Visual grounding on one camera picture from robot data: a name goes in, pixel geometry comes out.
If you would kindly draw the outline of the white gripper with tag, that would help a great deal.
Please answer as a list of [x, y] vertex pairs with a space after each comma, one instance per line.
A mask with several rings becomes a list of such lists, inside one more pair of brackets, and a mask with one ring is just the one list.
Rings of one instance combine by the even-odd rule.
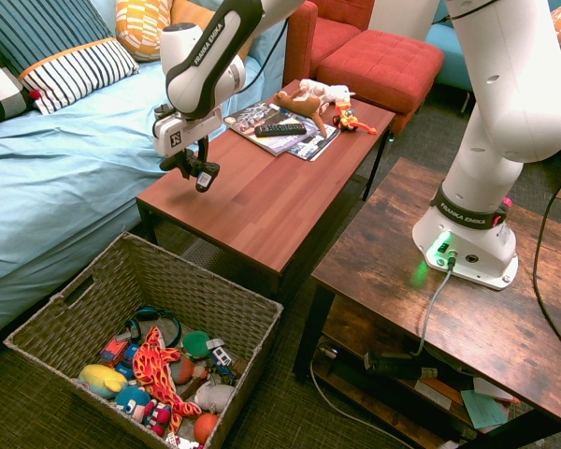
[[177, 154], [177, 166], [182, 177], [189, 180], [192, 175], [192, 152], [189, 145], [198, 145], [198, 160], [208, 161], [209, 134], [223, 124], [222, 108], [216, 107], [205, 118], [189, 120], [172, 107], [157, 107], [152, 127], [154, 149], [163, 157]]

